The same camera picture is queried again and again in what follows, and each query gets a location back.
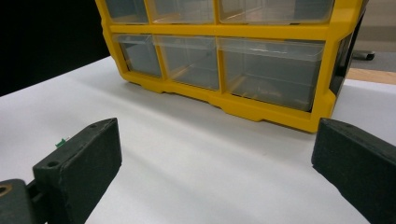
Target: yellow storage organizer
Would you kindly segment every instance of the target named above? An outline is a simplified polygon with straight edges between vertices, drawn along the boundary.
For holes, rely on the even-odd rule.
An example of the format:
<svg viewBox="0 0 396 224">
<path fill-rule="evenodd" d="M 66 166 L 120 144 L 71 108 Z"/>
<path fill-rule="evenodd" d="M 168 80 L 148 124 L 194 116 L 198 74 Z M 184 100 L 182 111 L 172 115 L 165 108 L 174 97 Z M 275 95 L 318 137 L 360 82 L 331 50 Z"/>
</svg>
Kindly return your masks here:
<svg viewBox="0 0 396 224">
<path fill-rule="evenodd" d="M 349 67 L 363 0 L 96 0 L 120 75 L 314 133 Z"/>
</svg>

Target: yellow plastic frame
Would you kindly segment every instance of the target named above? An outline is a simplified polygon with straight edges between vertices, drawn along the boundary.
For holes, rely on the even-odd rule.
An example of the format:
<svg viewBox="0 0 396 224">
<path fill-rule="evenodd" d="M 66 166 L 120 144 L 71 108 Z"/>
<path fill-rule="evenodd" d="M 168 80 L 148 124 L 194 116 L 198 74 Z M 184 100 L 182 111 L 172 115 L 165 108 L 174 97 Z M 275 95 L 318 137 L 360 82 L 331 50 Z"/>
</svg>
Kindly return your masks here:
<svg viewBox="0 0 396 224">
<path fill-rule="evenodd" d="M 332 70 L 342 39 L 353 33 L 361 14 L 362 0 L 334 0 L 331 18 L 326 23 L 298 25 L 246 25 L 221 24 L 219 22 L 218 0 L 213 0 L 215 19 L 211 24 L 154 24 L 148 12 L 148 24 L 113 23 L 106 9 L 105 0 L 95 0 L 102 18 L 103 35 L 110 55 L 114 58 L 120 75 L 130 82 L 155 92 L 174 92 L 180 95 L 206 101 L 220 107 L 224 112 L 254 121 L 269 120 L 291 128 L 315 133 L 320 118 L 329 118 L 336 96 L 329 90 Z M 151 0 L 145 0 L 146 8 L 152 7 Z M 223 71 L 223 55 L 218 54 L 219 90 L 212 91 L 177 83 L 166 75 L 161 50 L 156 46 L 162 78 L 150 77 L 129 71 L 120 48 L 113 39 L 116 34 L 152 35 L 209 35 L 253 37 L 262 39 L 300 39 L 325 41 L 322 63 L 318 75 L 314 103 L 311 112 L 272 105 L 248 98 L 234 96 L 226 91 Z"/>
</svg>

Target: drawer bin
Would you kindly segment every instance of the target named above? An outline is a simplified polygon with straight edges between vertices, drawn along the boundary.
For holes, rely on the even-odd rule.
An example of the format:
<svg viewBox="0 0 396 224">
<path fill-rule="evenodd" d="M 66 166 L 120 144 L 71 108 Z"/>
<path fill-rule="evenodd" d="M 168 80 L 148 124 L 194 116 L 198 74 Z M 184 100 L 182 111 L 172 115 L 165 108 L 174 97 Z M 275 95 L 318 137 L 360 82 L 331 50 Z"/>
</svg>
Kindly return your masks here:
<svg viewBox="0 0 396 224">
<path fill-rule="evenodd" d="M 219 0 L 222 23 L 318 23 L 332 14 L 333 0 Z"/>
<path fill-rule="evenodd" d="M 149 23 L 144 0 L 106 0 L 106 6 L 115 23 Z"/>
<path fill-rule="evenodd" d="M 152 35 L 115 35 L 120 43 L 129 71 L 160 77 L 161 69 Z"/>
<path fill-rule="evenodd" d="M 323 43 L 220 38 L 227 91 L 303 111 L 312 107 Z"/>
<path fill-rule="evenodd" d="M 148 0 L 154 23 L 212 23 L 212 0 Z"/>
<path fill-rule="evenodd" d="M 156 35 L 166 74 L 176 82 L 219 89 L 215 37 Z"/>
</svg>

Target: black background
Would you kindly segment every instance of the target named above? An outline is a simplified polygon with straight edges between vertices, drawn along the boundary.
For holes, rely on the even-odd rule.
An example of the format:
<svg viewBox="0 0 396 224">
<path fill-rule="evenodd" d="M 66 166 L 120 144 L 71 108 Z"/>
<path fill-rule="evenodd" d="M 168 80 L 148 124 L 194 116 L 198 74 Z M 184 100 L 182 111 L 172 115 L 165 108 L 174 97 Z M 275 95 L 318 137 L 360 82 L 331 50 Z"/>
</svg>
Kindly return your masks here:
<svg viewBox="0 0 396 224">
<path fill-rule="evenodd" d="M 1 5 L 0 96 L 109 55 L 94 0 Z"/>
</svg>

